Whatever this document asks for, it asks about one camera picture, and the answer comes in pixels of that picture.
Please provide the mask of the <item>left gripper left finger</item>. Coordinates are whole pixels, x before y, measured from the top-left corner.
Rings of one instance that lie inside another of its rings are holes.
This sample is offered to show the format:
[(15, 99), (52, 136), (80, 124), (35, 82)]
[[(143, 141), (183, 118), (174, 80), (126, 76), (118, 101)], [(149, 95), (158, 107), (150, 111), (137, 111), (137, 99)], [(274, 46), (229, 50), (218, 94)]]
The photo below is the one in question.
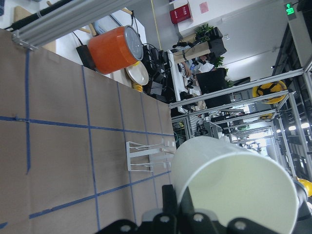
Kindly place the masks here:
[(162, 186), (162, 202), (163, 202), (162, 212), (165, 215), (173, 215), (173, 216), (178, 215), (176, 192), (172, 184)]

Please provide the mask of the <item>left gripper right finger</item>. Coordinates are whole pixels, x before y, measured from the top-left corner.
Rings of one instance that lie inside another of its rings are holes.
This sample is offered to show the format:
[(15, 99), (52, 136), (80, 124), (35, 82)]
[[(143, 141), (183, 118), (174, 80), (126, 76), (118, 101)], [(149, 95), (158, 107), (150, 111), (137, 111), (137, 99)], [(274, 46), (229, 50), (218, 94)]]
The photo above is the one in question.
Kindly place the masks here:
[(186, 187), (180, 205), (179, 205), (179, 214), (181, 216), (191, 215), (195, 212), (195, 208), (193, 205), (191, 193), (189, 187)]

